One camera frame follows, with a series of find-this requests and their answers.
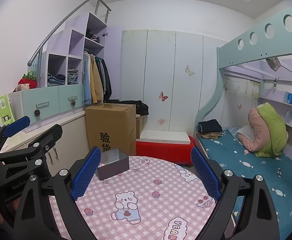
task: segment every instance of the drawer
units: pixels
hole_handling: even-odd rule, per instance
[[[36,117],[34,111],[40,110],[40,116]],[[58,88],[45,87],[22,91],[22,107],[24,115],[30,118],[30,123],[40,121],[59,113]]]
[[[83,105],[83,85],[58,86],[59,111],[63,113]]]

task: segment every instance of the pink checkered tablecloth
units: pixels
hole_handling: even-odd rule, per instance
[[[92,178],[76,204],[98,240],[194,240],[215,207],[201,180],[168,161],[130,156],[130,170]],[[50,197],[61,236],[71,239]]]

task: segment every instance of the pink butterfly decal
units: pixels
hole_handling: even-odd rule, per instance
[[[168,97],[164,96],[164,93],[161,91],[160,95],[159,95],[159,99],[161,99],[162,101],[165,101]]]

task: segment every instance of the small blue item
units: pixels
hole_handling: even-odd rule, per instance
[[[70,196],[74,201],[84,195],[99,163],[101,162],[101,156],[101,150],[98,147],[93,148],[89,157],[75,176],[73,180],[73,190],[70,193]]]
[[[11,123],[5,128],[3,132],[4,137],[12,137],[16,133],[20,132],[21,130],[25,129],[30,125],[30,118],[28,116],[24,116],[21,119]]]
[[[288,103],[292,104],[292,93],[288,93]]]
[[[222,193],[219,190],[219,180],[217,179],[215,173],[205,158],[201,155],[197,147],[194,147],[191,150],[190,156],[207,193],[213,197],[216,202],[219,201],[222,197]]]

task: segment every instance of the gray box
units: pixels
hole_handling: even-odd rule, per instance
[[[96,170],[96,175],[99,180],[104,180],[128,170],[129,157],[120,149],[111,149],[102,152],[101,164]]]

